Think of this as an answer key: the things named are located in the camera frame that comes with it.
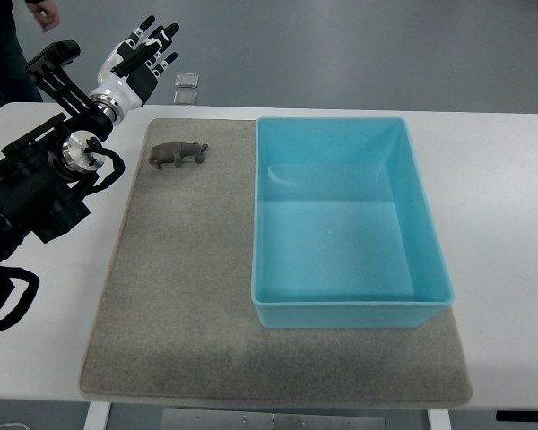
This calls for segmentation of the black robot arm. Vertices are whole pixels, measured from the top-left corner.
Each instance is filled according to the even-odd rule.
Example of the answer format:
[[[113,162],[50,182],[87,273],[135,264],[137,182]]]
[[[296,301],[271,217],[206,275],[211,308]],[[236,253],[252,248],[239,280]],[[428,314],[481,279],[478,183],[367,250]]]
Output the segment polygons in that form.
[[[0,160],[0,331],[28,312],[39,277],[5,267],[28,234],[47,243],[68,233],[90,211],[85,197],[107,189],[125,171],[124,161],[102,143],[113,121],[67,76],[80,54],[72,40],[54,42],[25,66],[30,79],[63,112],[2,150]]]

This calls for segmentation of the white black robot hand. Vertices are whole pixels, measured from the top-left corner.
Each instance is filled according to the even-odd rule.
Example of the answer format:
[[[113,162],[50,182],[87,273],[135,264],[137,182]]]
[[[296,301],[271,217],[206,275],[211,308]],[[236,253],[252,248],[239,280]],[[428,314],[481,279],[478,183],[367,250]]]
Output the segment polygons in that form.
[[[98,86],[90,100],[113,125],[148,101],[162,74],[178,57],[177,52],[167,50],[179,25],[174,22],[152,29],[154,22],[154,16],[146,18],[115,46],[98,72]]]

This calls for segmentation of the person's hand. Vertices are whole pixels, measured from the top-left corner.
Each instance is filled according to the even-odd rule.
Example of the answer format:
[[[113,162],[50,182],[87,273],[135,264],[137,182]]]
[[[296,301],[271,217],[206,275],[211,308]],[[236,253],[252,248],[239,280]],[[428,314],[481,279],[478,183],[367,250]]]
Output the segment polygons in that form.
[[[31,1],[26,6],[43,32],[49,32],[59,25],[60,13],[55,0]]]

